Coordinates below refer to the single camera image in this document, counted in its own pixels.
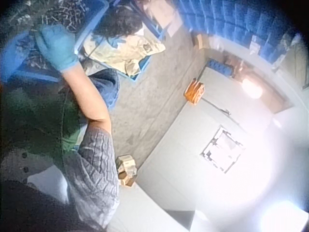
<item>white wall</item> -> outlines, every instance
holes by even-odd
[[[229,226],[226,232],[259,232],[264,213],[272,205],[281,201],[290,201],[300,209],[308,207],[308,176],[309,151],[307,149],[295,150],[274,185],[261,201],[239,221]]]
[[[271,64],[257,54],[250,54],[249,49],[233,41],[220,37],[220,43],[225,51],[238,56],[266,74],[268,78],[286,94],[294,105],[304,107],[301,86],[295,81],[295,78],[292,77],[291,74],[281,68],[279,68],[278,72],[273,72]]]
[[[120,188],[120,205],[108,232],[188,232],[135,183]]]
[[[219,232],[204,215],[195,213],[190,232]]]
[[[200,82],[205,85],[202,98],[217,107],[228,110],[237,123],[254,136],[262,134],[270,124],[273,114],[259,99],[247,95],[240,82],[206,68]]]
[[[309,147],[309,113],[303,107],[294,106],[275,115],[282,131],[300,147]]]
[[[215,86],[220,83],[214,82],[217,78],[214,75],[204,77],[205,91],[213,92],[205,96],[217,103],[220,96],[227,99],[221,102],[239,120],[241,127],[203,100],[196,106],[187,103],[140,168],[137,183],[163,209],[197,209],[218,230],[223,230],[241,218],[267,191],[294,147],[271,123],[269,112],[259,108],[260,104],[254,100],[246,99],[250,111],[255,112],[250,114],[238,87],[227,85],[226,81],[230,80],[221,78],[222,86],[230,89],[220,91]],[[226,175],[200,156],[220,125],[247,147]]]

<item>dark hair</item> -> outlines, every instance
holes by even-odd
[[[109,9],[95,33],[106,38],[132,35],[142,28],[141,17],[126,6]]]

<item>concrete floor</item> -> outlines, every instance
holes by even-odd
[[[201,73],[206,50],[193,48],[187,29],[163,43],[166,50],[151,57],[137,82],[121,78],[116,107],[111,111],[116,156],[131,154],[140,167],[184,106],[183,93]]]

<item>woman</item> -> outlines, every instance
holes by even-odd
[[[103,230],[119,204],[111,120],[100,93],[74,54],[74,35],[62,25],[36,34],[40,52],[61,72],[88,119],[78,151],[62,157],[73,204],[64,206],[16,182],[2,184],[1,231]]]

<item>blue glove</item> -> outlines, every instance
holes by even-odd
[[[1,53],[0,76],[2,82],[7,82],[9,77],[19,68],[34,47],[33,40],[24,31],[11,39]]]
[[[42,55],[58,71],[78,63],[78,57],[74,54],[75,36],[63,25],[42,26],[35,34],[35,39]]]

